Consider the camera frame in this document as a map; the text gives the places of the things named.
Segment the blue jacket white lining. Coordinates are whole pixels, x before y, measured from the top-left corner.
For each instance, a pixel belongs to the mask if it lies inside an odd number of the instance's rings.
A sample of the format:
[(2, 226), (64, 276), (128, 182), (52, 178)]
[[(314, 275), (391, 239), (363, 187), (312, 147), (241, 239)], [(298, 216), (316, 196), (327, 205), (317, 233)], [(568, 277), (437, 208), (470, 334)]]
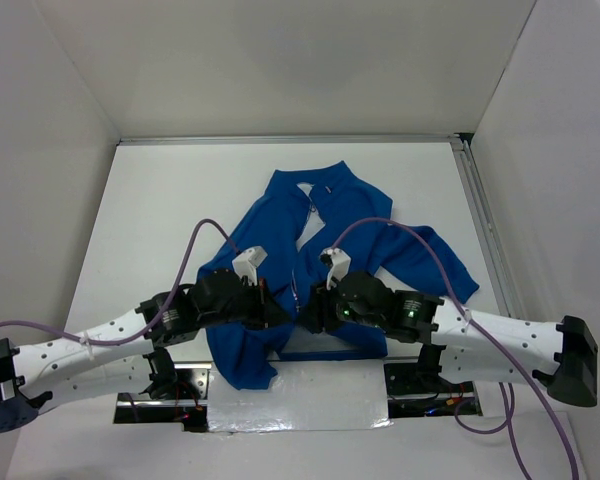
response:
[[(393, 201), (354, 175), (345, 162), (322, 169), (273, 173), (264, 194), (250, 207), (231, 239), (239, 249), (261, 246), (267, 257), (258, 273), (278, 304), (297, 317), (308, 304), (311, 287), (325, 280), (322, 251), (338, 245), (354, 271), (388, 271), (409, 287), (436, 296), (452, 290), (466, 302), (479, 289), (450, 246), (429, 226), (409, 232), (388, 224)], [(348, 344), (336, 351), (287, 353), (295, 324), (249, 330), (229, 323), (207, 330), (219, 373), (234, 388), (265, 390), (277, 372), (269, 362), (379, 359), (387, 356), (385, 336), (377, 329), (347, 323), (334, 337)]]

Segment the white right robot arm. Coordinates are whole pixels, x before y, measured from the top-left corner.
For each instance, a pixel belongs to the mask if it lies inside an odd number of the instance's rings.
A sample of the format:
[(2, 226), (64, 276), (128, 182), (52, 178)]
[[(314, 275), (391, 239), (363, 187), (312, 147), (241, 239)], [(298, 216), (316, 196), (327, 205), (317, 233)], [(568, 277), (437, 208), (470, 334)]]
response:
[(367, 272), (352, 272), (332, 286), (312, 286), (297, 320), (312, 333), (362, 327), (420, 345), (416, 379), (428, 392), (448, 383), (530, 382), (563, 404), (597, 404), (598, 346), (578, 317), (533, 322), (458, 310), (448, 299), (392, 290)]

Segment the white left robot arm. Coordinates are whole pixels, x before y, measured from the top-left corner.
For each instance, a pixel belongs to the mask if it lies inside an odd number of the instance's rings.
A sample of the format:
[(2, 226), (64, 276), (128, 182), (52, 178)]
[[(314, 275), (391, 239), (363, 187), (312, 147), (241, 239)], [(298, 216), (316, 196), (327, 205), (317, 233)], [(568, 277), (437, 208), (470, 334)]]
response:
[(0, 433), (65, 403), (107, 395), (164, 399), (180, 379), (168, 347), (224, 324), (256, 331), (290, 323), (265, 280), (219, 269), (78, 334), (34, 345), (0, 339)]

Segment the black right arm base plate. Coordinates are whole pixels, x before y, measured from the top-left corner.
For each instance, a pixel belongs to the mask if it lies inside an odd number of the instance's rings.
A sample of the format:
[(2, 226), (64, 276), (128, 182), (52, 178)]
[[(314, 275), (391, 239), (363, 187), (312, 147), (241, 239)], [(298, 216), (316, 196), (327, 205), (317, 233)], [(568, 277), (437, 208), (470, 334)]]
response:
[(383, 365), (386, 391), (390, 398), (460, 396), (474, 392), (472, 382), (453, 384), (438, 375), (422, 373), (415, 362), (387, 362)]

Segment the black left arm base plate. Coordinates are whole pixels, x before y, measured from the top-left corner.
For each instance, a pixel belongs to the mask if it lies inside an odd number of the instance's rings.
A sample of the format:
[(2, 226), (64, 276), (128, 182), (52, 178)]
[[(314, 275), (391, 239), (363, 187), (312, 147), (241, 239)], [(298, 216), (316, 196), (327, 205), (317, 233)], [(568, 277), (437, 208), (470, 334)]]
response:
[(131, 372), (123, 375), (120, 398), (166, 401), (176, 397), (185, 400), (206, 400), (211, 363), (177, 362), (174, 372), (159, 374), (145, 360), (134, 363)]

